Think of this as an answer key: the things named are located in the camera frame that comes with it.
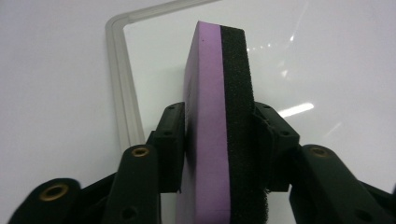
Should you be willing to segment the white table cover sheet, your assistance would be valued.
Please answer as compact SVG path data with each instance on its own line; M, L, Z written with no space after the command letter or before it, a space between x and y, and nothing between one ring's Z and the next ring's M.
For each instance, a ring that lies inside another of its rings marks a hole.
M38 185L115 172L106 23L171 0L0 0L0 224Z

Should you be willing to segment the whiteboard with clear frame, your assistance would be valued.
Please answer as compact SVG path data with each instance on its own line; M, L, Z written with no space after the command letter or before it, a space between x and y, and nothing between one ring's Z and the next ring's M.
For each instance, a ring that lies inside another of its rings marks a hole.
M208 123L191 59L198 25L245 34L252 91L359 180L396 188L396 0L176 0L106 24L120 143L144 142L166 106Z

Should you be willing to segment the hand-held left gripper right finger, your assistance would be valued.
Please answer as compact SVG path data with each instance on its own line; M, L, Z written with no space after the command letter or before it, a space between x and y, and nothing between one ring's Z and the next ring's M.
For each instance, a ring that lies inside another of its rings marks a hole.
M297 224L396 224L396 190L358 180L332 150L300 135L269 105L255 104L261 185L288 192Z

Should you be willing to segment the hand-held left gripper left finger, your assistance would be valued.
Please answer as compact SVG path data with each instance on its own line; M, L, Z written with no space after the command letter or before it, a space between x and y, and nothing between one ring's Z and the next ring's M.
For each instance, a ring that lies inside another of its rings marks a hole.
M102 224L162 224L161 195L180 190L184 139L185 104L169 105L146 144L124 151Z

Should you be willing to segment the purple and black eraser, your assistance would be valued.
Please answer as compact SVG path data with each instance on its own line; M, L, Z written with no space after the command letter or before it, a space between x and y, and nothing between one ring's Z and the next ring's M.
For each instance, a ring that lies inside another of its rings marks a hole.
M197 23L185 68L186 149L177 224L265 224L245 33Z

